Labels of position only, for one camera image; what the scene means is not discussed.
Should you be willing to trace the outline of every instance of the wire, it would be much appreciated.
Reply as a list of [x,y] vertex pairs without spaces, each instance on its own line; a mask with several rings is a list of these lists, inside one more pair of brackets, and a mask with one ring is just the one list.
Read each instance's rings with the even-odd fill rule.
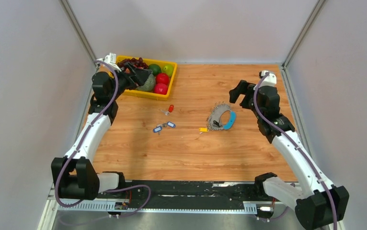
[[[281,213],[281,215],[279,215],[279,216],[277,216],[277,217],[274,217],[274,218],[270,218],[269,219],[269,221],[274,221],[274,220],[279,220],[279,219],[281,219],[283,216],[285,216],[285,214],[287,213],[289,211],[289,207],[287,206],[286,208],[285,208],[285,210]],[[259,218],[259,220],[261,220],[262,222],[264,222],[264,223],[266,223],[266,222],[268,222],[267,220],[268,219],[265,219],[265,218]]]
[[275,197],[273,198],[273,201],[272,201],[270,207],[273,207],[273,210],[274,210],[274,208],[275,208]]
[[[136,214],[138,211],[140,211],[148,203],[149,199],[151,198],[151,189],[150,189],[150,187],[148,187],[148,185],[139,184],[139,185],[135,185],[135,186],[127,187],[127,188],[113,189],[113,190],[107,190],[107,191],[105,191],[106,193],[119,193],[119,192],[130,190],[130,199],[131,199],[131,189],[141,188],[141,187],[144,187],[144,188],[147,188],[148,189],[148,197],[147,197],[146,201],[139,208],[137,208],[136,210],[134,210],[134,211],[132,211],[132,212],[126,214],[126,215],[112,215],[112,217],[124,218],[124,217],[130,217],[130,216]],[[59,222],[61,224],[65,225],[65,226],[81,226],[81,225],[90,224],[90,223],[96,222],[98,220],[106,219],[106,218],[109,218],[109,215],[106,215],[106,216],[103,216],[103,217],[99,217],[99,218],[96,218],[96,219],[92,219],[92,220],[89,220],[87,222],[79,223],[79,224],[68,224],[68,223],[65,223],[65,222],[63,222],[61,220],[61,217],[59,217],[58,220],[59,220]]]
[[133,188],[146,188],[148,189],[148,197],[146,199],[146,201],[139,207],[137,208],[136,210],[126,214],[126,215],[120,215],[119,217],[129,217],[129,216],[132,216],[134,214],[136,214],[138,211],[140,211],[149,201],[150,197],[151,197],[151,189],[148,187],[148,185],[145,185],[145,184],[140,184],[140,185],[135,185],[135,186],[131,186],[131,187],[128,187],[128,188],[122,188],[122,189],[112,189],[112,190],[107,190],[106,193],[119,193],[119,192],[123,192],[123,191],[126,191],[126,190],[130,190],[130,189],[133,189]]
[[123,203],[125,204],[126,203],[126,201],[127,201],[127,197],[128,197],[128,191],[126,191],[126,197],[124,198],[124,201],[123,201]]
[[73,204],[65,204],[63,203],[60,199],[59,199],[59,184],[61,182],[62,176],[67,168],[67,166],[69,165],[70,161],[73,159],[73,157],[79,152],[79,149],[83,143],[83,141],[85,140],[86,136],[88,135],[89,130],[93,127],[93,125],[95,124],[95,122],[100,118],[100,116],[103,115],[103,113],[110,107],[110,105],[113,103],[113,101],[116,99],[116,95],[117,95],[117,90],[119,88],[119,81],[117,79],[117,75],[115,70],[112,68],[112,66],[110,66],[109,64],[107,64],[106,62],[100,61],[100,60],[95,60],[94,63],[100,63],[104,66],[106,66],[113,74],[113,76],[115,77],[115,82],[116,82],[116,86],[115,86],[115,92],[113,93],[113,96],[111,98],[111,100],[109,101],[109,103],[103,108],[102,111],[100,111],[100,113],[91,121],[91,123],[88,125],[88,127],[86,128],[85,132],[83,133],[82,137],[80,138],[80,141],[75,149],[75,151],[68,157],[67,161],[64,163],[64,165],[62,166],[61,171],[59,171],[58,174],[58,178],[57,181],[55,182],[55,200],[57,200],[58,204],[63,206],[63,207],[73,207],[77,204],[79,204],[80,202],[82,202],[82,200],[79,200]]
[[309,166],[312,168],[313,172],[315,173],[316,177],[318,178],[318,181],[321,182],[321,185],[323,186],[324,190],[326,191],[327,196],[329,197],[330,200],[330,206],[332,208],[332,214],[333,214],[333,229],[337,230],[337,215],[336,215],[336,207],[334,205],[334,201],[333,201],[333,197],[332,194],[330,193],[329,189],[327,188],[326,184],[321,180],[321,176],[318,172],[318,170],[316,169],[316,167],[313,165],[312,161],[309,159],[309,157],[306,155],[306,153],[301,149],[298,148],[298,144],[285,132],[283,131],[280,127],[276,126],[274,123],[272,123],[271,121],[269,121],[260,111],[260,109],[257,106],[257,92],[258,89],[260,88],[261,83],[268,77],[270,76],[270,73],[267,72],[266,75],[264,77],[261,78],[261,80],[258,82],[257,86],[255,87],[255,91],[254,91],[254,96],[253,96],[253,102],[254,102],[254,107],[255,110],[257,111],[258,115],[266,122],[268,123],[271,127],[275,128],[276,130],[278,130],[282,135],[284,135],[294,146],[295,148],[298,149],[298,151],[300,152],[300,154],[303,156],[303,158],[305,158],[306,162],[308,162]]

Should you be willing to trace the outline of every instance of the metal floor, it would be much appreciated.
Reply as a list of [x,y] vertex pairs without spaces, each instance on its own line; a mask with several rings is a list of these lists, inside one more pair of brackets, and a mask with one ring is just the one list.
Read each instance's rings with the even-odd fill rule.
[[[280,215],[285,207],[275,206],[274,217]],[[58,211],[53,230],[302,230],[293,211],[281,219],[264,223],[252,215],[245,214],[181,214],[181,213],[137,213],[127,218],[105,218],[80,226],[78,224],[92,219],[108,216],[105,212]]]

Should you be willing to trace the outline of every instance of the gray wall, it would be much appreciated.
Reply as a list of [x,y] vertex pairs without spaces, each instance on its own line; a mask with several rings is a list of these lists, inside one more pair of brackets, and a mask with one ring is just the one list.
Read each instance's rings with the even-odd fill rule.
[[282,62],[316,0],[69,0],[96,55]]
[[367,1],[327,1],[289,74],[314,158],[350,193],[345,226],[367,229]]
[[0,229],[36,229],[93,72],[58,0],[0,0]]

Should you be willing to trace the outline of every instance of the yellow tray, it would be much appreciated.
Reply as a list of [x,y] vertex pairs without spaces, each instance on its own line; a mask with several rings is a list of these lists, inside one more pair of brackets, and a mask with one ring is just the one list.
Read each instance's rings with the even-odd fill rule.
[[[116,63],[129,58],[132,59],[133,57],[130,56],[117,56],[116,58]],[[147,65],[151,65],[151,64],[157,64],[162,68],[164,68],[164,66],[166,64],[170,64],[173,66],[173,73],[170,79],[170,83],[168,84],[168,92],[166,95],[163,94],[158,94],[158,93],[153,93],[153,92],[143,92],[143,91],[138,91],[138,90],[126,90],[124,91],[123,94],[125,95],[130,95],[130,96],[136,96],[136,97],[145,97],[145,98],[150,98],[150,99],[155,99],[155,100],[161,100],[161,101],[166,101],[168,100],[168,97],[170,96],[171,93],[171,88],[172,88],[172,83],[173,83],[173,79],[175,78],[175,73],[176,73],[176,67],[178,66],[175,62],[169,62],[169,61],[159,61],[159,60],[153,60],[153,59],[146,59],[143,58],[143,61],[147,64]]]

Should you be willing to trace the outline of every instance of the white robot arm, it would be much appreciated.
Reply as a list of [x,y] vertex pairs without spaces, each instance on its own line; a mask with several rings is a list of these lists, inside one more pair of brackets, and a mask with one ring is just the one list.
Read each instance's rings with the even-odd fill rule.
[[269,172],[255,178],[257,193],[274,197],[293,209],[305,229],[316,229],[342,220],[349,199],[348,191],[344,186],[336,187],[319,169],[302,146],[289,119],[279,112],[275,74],[264,70],[260,72],[260,78],[257,85],[241,80],[229,92],[230,103],[235,103],[240,94],[245,95],[240,106],[254,112],[260,132],[285,158],[301,189]]
[[93,200],[101,192],[124,187],[125,180],[121,172],[97,174],[92,160],[103,135],[116,117],[116,99],[126,89],[131,90],[144,85],[152,71],[126,63],[124,68],[128,68],[130,73],[125,73],[115,64],[115,57],[115,54],[111,53],[96,61],[107,66],[113,74],[99,71],[92,76],[94,94],[91,97],[85,127],[65,156],[54,158],[51,163],[58,202],[59,198]]

